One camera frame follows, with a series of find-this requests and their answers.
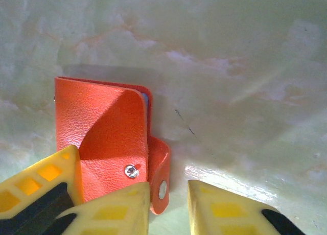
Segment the marble surface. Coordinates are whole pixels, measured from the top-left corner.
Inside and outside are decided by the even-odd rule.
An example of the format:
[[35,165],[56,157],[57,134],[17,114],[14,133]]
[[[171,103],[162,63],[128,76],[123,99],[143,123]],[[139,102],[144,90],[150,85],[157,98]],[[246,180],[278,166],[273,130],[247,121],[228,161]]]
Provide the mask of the marble surface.
[[138,83],[173,151],[150,235],[190,234],[193,178],[327,234],[326,3],[0,0],[0,181],[55,152],[55,76]]

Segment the orange leather card holder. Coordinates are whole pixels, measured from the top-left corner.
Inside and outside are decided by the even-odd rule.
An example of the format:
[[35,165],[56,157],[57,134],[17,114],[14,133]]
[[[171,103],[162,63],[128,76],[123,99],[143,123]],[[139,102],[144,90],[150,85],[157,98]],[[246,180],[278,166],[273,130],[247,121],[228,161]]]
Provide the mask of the orange leather card holder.
[[[56,77],[55,101],[57,150],[79,148],[85,201],[148,181],[151,210],[162,213],[169,202],[171,152],[151,136],[151,92],[138,85]],[[126,174],[126,166],[137,175]]]

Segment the card holder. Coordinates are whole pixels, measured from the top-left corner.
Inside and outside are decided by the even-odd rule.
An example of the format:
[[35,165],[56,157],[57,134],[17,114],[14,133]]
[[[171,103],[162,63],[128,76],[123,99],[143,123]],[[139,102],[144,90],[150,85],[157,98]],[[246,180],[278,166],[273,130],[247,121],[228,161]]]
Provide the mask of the card holder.
[[169,202],[170,148],[151,136],[152,94],[138,85],[55,78],[57,150],[79,148],[85,201],[150,182],[151,210]]

